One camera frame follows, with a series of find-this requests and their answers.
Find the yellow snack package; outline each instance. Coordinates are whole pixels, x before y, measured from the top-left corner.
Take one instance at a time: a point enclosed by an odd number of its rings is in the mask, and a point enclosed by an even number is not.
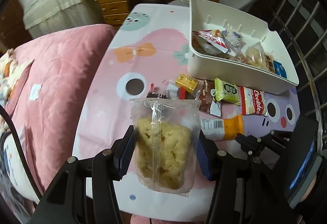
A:
[[[183,87],[191,94],[194,93],[197,87],[198,81],[186,74],[180,74],[176,79],[176,86]]]
[[[216,100],[227,101],[236,105],[241,105],[238,98],[237,86],[215,78]]]

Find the orange bow print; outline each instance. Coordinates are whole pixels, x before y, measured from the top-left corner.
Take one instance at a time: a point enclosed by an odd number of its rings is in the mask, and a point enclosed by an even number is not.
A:
[[[137,48],[119,47],[115,49],[114,53],[117,56],[117,62],[126,63],[132,60],[135,55],[143,57],[152,56],[157,53],[157,50],[153,47],[152,43],[147,42]]]

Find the green snack package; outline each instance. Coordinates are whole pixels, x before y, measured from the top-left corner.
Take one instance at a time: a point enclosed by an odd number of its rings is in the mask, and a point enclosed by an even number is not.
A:
[[[215,89],[216,89],[216,100],[217,101],[227,101],[234,103],[236,105],[241,105],[241,102],[238,100],[237,86],[227,83],[220,80],[219,78],[215,79]]]

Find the blue snack package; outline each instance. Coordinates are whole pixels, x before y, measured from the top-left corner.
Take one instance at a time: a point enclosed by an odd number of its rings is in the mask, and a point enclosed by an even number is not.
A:
[[[275,73],[287,79],[285,68],[281,63],[274,61]]]

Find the black cartoon pupil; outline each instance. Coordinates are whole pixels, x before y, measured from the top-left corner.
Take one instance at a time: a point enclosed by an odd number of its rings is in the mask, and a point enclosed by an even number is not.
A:
[[[289,120],[292,120],[293,118],[293,113],[292,113],[292,110],[290,108],[287,108],[286,109],[286,116]]]
[[[276,108],[275,108],[275,105],[271,102],[268,103],[268,113],[271,117],[275,117],[276,115]]]
[[[130,95],[141,94],[144,89],[144,83],[141,79],[133,78],[126,83],[126,91]]]

